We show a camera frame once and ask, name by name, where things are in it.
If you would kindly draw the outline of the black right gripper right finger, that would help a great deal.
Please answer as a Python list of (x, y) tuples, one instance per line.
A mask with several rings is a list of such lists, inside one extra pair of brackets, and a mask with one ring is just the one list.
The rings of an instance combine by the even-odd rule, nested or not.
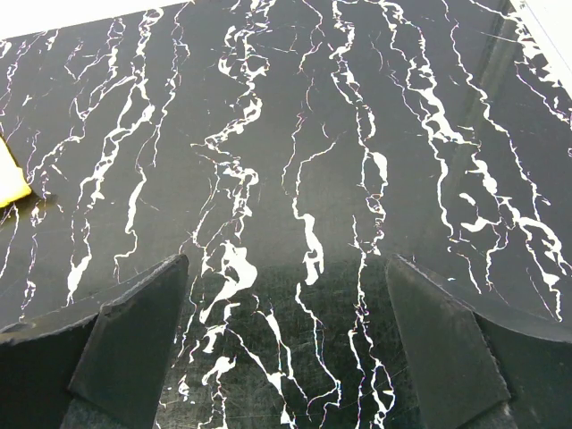
[(478, 302), (406, 258), (385, 270), (428, 428), (569, 428), (571, 328)]

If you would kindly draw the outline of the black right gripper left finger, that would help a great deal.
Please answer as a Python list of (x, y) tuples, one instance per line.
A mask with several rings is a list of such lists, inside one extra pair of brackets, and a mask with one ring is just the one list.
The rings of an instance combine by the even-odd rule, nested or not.
[(1, 331), (3, 428), (150, 428), (189, 282), (173, 255)]

